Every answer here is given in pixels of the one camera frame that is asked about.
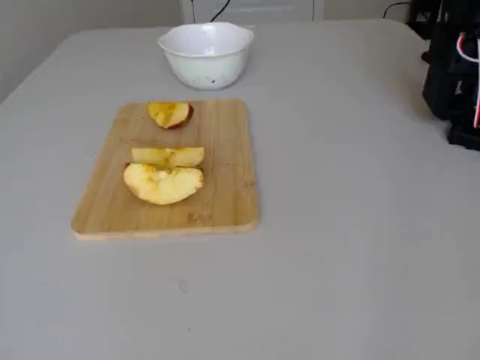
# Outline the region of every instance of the ceramic bowl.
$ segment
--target ceramic bowl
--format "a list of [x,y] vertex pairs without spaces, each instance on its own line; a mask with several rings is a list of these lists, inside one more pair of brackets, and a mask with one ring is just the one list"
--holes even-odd
[[228,22],[181,25],[158,44],[173,73],[186,86],[222,89],[242,75],[254,33]]

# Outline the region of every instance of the apple slice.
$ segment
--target apple slice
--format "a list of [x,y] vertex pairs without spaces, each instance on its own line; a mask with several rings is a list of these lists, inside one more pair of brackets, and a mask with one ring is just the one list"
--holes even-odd
[[163,171],[142,163],[129,164],[123,179],[136,197],[157,205],[182,201],[203,186],[202,170],[179,167]]
[[205,157],[204,148],[132,148],[132,160],[159,167],[196,167]]
[[148,103],[148,114],[161,128],[173,129],[190,120],[194,108],[189,103]]

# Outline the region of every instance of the table surface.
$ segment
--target table surface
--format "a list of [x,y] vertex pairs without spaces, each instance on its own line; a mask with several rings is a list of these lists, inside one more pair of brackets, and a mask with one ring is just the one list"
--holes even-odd
[[[0,106],[0,358],[478,359],[480,154],[389,21],[261,25],[244,76],[180,85],[166,29],[66,40]],[[261,205],[239,235],[77,241],[116,110],[241,98]]]

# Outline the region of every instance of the bamboo cutting board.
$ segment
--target bamboo cutting board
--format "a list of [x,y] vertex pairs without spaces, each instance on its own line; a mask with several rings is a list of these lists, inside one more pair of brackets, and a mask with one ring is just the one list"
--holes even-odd
[[[189,101],[193,117],[175,130],[159,128],[146,103],[117,113],[71,223],[79,239],[238,232],[259,217],[245,104],[240,100]],[[137,199],[123,182],[132,147],[204,146],[205,185],[172,205]]]

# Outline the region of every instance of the red apple skin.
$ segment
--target red apple skin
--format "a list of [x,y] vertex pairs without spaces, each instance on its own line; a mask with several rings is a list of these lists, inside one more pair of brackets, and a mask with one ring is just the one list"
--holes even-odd
[[194,107],[191,106],[190,104],[188,104],[188,114],[187,114],[187,117],[185,118],[185,120],[180,121],[173,126],[166,127],[165,130],[175,130],[175,129],[178,129],[178,128],[182,128],[192,119],[193,116],[194,116]]

